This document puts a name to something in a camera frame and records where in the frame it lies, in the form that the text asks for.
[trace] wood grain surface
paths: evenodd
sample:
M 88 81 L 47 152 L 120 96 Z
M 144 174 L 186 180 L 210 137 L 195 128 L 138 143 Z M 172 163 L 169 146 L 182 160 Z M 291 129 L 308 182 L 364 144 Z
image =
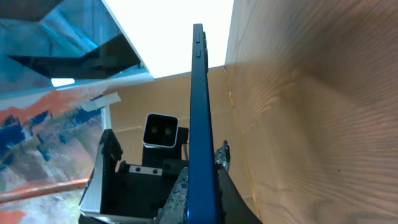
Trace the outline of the wood grain surface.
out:
M 226 75 L 264 223 L 398 223 L 397 35 L 397 1 L 234 1 Z

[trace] painting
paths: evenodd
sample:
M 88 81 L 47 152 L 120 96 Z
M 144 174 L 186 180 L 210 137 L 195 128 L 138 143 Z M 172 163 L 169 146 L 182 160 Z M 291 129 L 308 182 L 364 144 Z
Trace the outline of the painting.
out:
M 78 223 L 83 189 L 28 198 L 0 205 L 3 224 Z
M 103 132 L 101 109 L 80 105 L 101 94 L 74 88 L 0 101 L 0 202 L 10 192 L 90 176 Z

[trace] colorful artwork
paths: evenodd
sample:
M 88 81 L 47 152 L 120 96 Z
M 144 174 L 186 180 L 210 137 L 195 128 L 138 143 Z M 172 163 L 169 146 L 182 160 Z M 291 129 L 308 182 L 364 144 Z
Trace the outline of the colorful artwork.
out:
M 103 131 L 101 110 L 87 112 L 80 105 L 99 94 L 87 88 L 51 91 L 37 101 L 27 103 L 27 96 L 13 102 L 23 108 L 0 111 L 0 201 L 9 191 L 91 174 Z
M 1 204 L 1 223 L 78 223 L 82 195 L 72 190 Z

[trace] tape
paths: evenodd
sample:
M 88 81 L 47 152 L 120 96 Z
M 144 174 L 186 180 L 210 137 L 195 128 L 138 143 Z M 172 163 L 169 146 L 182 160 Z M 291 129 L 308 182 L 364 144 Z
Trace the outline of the tape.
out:
M 120 101 L 120 97 L 117 92 L 114 92 L 112 94 L 102 96 L 98 99 L 92 100 L 92 101 L 87 101 L 83 104 L 81 104 L 81 108 L 87 112 L 97 110 L 99 108 L 102 108 L 104 106 L 108 106 L 112 103 L 116 103 Z

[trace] white ceiling light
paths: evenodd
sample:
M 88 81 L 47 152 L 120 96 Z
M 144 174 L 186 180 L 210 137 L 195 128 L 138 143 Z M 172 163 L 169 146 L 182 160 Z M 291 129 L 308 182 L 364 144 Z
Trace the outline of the white ceiling light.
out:
M 52 78 L 51 83 L 54 87 L 74 84 L 75 80 L 72 78 Z
M 209 67 L 222 66 L 233 0 L 103 0 L 154 78 L 191 71 L 193 24 L 206 32 Z

